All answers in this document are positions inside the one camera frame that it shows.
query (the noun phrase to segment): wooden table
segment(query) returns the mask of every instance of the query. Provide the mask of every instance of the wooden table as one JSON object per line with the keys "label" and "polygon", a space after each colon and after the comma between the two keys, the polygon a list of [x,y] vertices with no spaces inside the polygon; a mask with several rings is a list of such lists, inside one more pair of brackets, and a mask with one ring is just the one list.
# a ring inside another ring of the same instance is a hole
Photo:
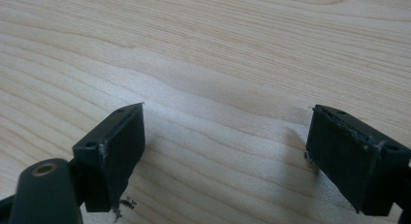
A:
{"label": "wooden table", "polygon": [[410,146],[410,55],[411,0],[0,0],[0,197],[144,102],[118,223],[396,223],[302,155],[315,104]]}

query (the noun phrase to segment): wood grain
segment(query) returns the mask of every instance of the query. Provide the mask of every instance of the wood grain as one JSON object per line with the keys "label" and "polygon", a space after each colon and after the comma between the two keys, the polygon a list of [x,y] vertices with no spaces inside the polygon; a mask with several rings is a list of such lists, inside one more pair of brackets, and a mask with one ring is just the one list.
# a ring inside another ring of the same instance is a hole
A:
{"label": "wood grain", "polygon": [[315,104],[410,146],[410,55],[411,0],[0,0],[0,197],[144,102],[120,223],[396,223],[302,154]]}

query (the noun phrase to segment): wooden surface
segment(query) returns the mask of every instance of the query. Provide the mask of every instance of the wooden surface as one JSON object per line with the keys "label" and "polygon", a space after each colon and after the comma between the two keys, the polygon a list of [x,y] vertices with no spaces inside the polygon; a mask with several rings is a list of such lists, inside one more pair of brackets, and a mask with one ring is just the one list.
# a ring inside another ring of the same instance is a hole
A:
{"label": "wooden surface", "polygon": [[0,197],[145,102],[118,223],[396,223],[302,155],[315,104],[409,147],[410,55],[411,0],[0,0]]}

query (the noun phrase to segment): light wood tabletop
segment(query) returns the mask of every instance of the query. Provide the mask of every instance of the light wood tabletop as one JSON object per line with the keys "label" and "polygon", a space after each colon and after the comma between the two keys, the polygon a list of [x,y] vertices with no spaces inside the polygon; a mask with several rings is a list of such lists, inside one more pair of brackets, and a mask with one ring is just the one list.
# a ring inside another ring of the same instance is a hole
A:
{"label": "light wood tabletop", "polygon": [[410,147],[411,0],[0,0],[0,89],[0,198],[144,102],[117,223],[396,223],[303,153],[316,104]]}

